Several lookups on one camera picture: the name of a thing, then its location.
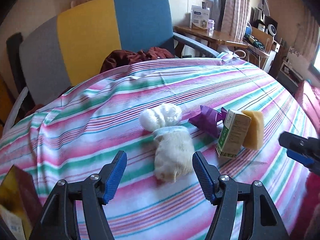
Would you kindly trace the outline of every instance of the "purple snack bag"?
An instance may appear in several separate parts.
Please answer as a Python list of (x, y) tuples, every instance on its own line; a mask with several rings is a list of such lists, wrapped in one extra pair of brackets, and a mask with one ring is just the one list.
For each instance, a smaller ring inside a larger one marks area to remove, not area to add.
[(216, 110), (203, 105), (200, 106), (200, 109), (201, 113), (190, 118), (188, 122), (212, 137), (218, 138), (219, 131), (217, 128), (217, 123), (221, 120), (224, 122), (228, 111), (224, 108), (221, 108), (221, 113), (219, 113)]

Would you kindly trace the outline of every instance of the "striped bedsheet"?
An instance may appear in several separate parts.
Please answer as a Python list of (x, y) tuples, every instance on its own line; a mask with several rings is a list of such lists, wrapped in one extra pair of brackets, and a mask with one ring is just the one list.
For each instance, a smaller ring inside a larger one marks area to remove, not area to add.
[[(162, 59), (117, 68), (78, 85), (37, 113), (21, 120), (0, 141), (0, 179), (12, 164), (32, 174), (44, 203), (59, 179), (76, 182), (111, 162), (118, 150), (128, 164), (114, 200), (104, 207), (116, 239), (204, 239), (215, 207), (206, 201), (195, 174), (174, 184), (154, 174), (155, 145), (142, 129), (139, 113), (161, 103), (183, 110), (196, 151), (236, 181), (261, 180), (291, 232), (308, 170), (286, 156), (278, 144), (282, 131), (316, 137), (303, 110), (271, 76), (243, 60)], [(219, 110), (263, 112), (264, 145), (243, 149), (236, 159), (217, 157), (217, 140), (187, 121), (200, 105)], [(242, 204), (236, 211), (232, 239), (237, 239)], [(83, 208), (77, 202), (82, 239), (88, 239)]]

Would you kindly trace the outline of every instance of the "gray armrest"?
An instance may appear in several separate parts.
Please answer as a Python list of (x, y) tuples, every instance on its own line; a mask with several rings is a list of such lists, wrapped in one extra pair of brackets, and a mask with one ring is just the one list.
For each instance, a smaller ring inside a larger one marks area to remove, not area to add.
[(25, 87), (21, 91), (20, 95), (18, 96), (17, 100), (15, 101), (15, 103), (10, 111), (10, 114), (7, 118), (7, 121), (5, 122), (2, 135), (5, 135), (14, 125), (14, 121), (16, 120), (17, 115), (18, 115), (18, 111), (21, 107), (23, 100), (26, 98), (28, 92), (29, 92), (29, 90), (27, 87)]
[(211, 49), (211, 48), (203, 45), (202, 43), (194, 41), (193, 39), (190, 39), (190, 38), (183, 36), (181, 34), (173, 33), (173, 38), (178, 42), (181, 42), (181, 43), (183, 43), (193, 49), (198, 50), (199, 52), (204, 54), (206, 57), (217, 57), (220, 54), (220, 53), (216, 52), (214, 49)]

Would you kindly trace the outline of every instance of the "yellow sponge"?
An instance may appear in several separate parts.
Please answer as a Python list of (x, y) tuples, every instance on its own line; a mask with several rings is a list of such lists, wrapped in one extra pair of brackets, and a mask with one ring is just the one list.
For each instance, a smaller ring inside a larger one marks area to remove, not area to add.
[(242, 110), (241, 112), (251, 117), (249, 129), (242, 146), (251, 150), (259, 150), (263, 145), (263, 114), (261, 111)]

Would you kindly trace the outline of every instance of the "chair backrest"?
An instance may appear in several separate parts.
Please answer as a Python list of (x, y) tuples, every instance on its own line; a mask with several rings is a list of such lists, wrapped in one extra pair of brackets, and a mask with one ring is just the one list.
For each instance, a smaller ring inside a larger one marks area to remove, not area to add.
[(168, 0), (93, 0), (39, 26), (19, 55), (34, 102), (47, 104), (97, 75), (113, 50), (153, 46), (174, 54)]

